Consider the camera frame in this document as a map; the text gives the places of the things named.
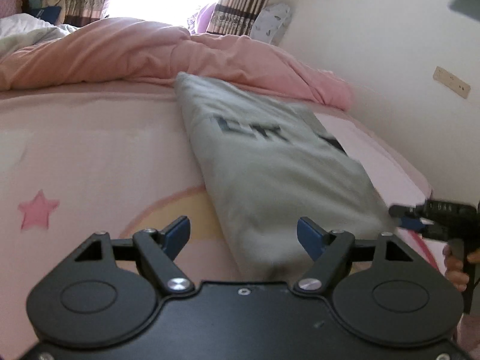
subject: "bed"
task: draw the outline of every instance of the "bed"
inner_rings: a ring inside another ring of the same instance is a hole
[[[176,262],[196,283],[242,279],[189,145],[178,71],[303,103],[359,161],[387,204],[431,193],[421,173],[342,109],[347,85],[246,37],[106,19],[0,61],[0,354],[35,342],[30,289],[90,234],[127,238],[180,215],[191,240]],[[401,237],[432,265],[440,245]]]

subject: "pink comforter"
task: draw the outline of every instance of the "pink comforter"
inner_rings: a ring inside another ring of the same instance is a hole
[[[171,85],[184,71],[264,95],[347,110],[352,93],[332,72],[246,36],[190,35],[182,27],[127,17],[105,19],[66,38],[27,47],[0,64],[0,90],[127,80]]]

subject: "blue pillow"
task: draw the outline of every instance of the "blue pillow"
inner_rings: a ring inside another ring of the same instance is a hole
[[[28,13],[37,19],[55,25],[60,16],[61,10],[62,7],[45,7],[39,9],[30,9]]]

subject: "electrical outlet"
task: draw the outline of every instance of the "electrical outlet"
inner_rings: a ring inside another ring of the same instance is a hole
[[[445,85],[447,88],[450,88],[464,99],[466,99],[470,93],[470,85],[442,67],[437,66],[435,73],[433,74],[433,79]]]

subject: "bedroom wall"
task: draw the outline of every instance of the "bedroom wall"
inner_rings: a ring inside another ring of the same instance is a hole
[[[480,23],[451,0],[283,0],[294,16],[281,47],[353,84],[351,114],[430,181],[435,196],[480,199]],[[441,66],[467,100],[433,81]]]

